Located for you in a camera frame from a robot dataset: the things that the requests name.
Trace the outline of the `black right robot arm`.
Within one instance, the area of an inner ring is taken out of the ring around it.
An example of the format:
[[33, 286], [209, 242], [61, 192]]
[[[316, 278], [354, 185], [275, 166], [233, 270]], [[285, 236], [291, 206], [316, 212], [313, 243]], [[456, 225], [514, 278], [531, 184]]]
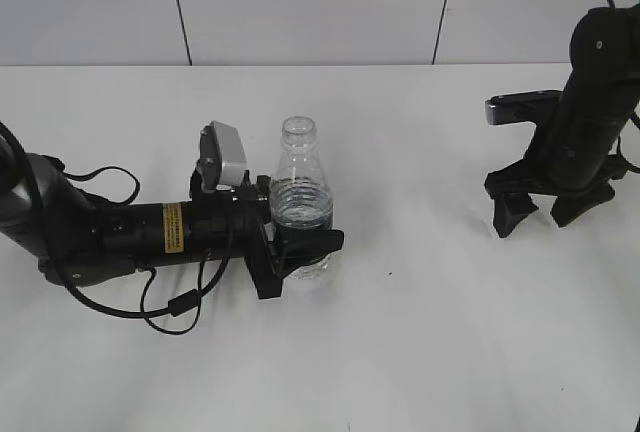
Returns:
[[484, 182], [501, 238], [536, 211], [535, 195], [554, 198], [551, 216], [565, 227], [611, 201], [612, 181], [639, 170], [619, 142], [626, 124], [639, 121], [638, 7], [589, 10], [571, 37], [570, 61], [561, 90], [498, 95], [485, 103], [492, 126], [535, 126], [523, 157]]

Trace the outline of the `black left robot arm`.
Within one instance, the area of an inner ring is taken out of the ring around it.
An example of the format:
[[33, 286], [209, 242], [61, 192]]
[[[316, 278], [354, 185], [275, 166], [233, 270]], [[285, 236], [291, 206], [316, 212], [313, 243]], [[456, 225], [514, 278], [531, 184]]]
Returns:
[[276, 298], [288, 275], [344, 243], [343, 232], [329, 226], [277, 228], [270, 239], [270, 179], [250, 179], [237, 129], [218, 121], [200, 133], [184, 202], [115, 202], [75, 187], [92, 177], [25, 152], [1, 131], [1, 232], [36, 257], [55, 285], [87, 287], [147, 268], [241, 258], [258, 297]]

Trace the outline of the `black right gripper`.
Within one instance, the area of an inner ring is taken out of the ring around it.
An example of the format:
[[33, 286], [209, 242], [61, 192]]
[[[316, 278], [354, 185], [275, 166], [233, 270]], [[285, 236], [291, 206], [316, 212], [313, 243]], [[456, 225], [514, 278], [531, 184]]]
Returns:
[[538, 210], [531, 195], [555, 196], [551, 216], [565, 227], [590, 209], [611, 201], [613, 180], [625, 176], [625, 158], [618, 153], [578, 149], [547, 149], [527, 153], [504, 169], [488, 174], [484, 186], [494, 203], [493, 227], [508, 237]]

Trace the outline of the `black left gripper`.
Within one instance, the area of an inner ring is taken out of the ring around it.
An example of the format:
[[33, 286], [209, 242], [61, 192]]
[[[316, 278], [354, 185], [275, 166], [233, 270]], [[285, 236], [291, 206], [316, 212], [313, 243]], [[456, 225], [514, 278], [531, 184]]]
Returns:
[[281, 277], [311, 277], [324, 269], [345, 239], [344, 232], [337, 229], [277, 229], [275, 253], [266, 231], [271, 222], [270, 180], [269, 176], [258, 176], [252, 183], [245, 176], [234, 192], [236, 240], [260, 300], [281, 296]]

